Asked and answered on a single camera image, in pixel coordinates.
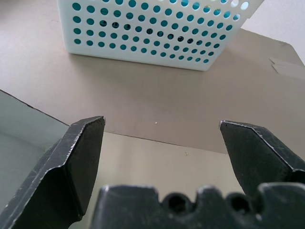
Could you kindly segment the white perforated plastic basket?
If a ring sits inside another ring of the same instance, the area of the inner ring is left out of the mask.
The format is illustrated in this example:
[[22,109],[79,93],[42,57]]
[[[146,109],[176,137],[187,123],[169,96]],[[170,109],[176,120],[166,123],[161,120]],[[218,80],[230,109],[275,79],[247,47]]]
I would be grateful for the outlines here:
[[71,54],[206,71],[264,0],[57,0]]

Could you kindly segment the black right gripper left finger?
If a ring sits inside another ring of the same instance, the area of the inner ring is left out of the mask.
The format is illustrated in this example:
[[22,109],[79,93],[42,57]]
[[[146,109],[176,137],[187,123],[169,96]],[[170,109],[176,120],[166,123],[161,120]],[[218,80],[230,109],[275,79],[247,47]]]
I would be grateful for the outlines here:
[[39,159],[0,213],[0,229],[69,229],[86,214],[105,118],[82,119]]

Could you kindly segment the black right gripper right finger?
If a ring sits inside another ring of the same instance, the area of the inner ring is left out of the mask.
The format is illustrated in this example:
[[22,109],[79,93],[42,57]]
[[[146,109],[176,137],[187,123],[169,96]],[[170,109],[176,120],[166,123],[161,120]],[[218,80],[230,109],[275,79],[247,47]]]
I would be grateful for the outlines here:
[[305,185],[305,161],[267,128],[222,120],[219,129],[245,194],[255,194],[262,183]]

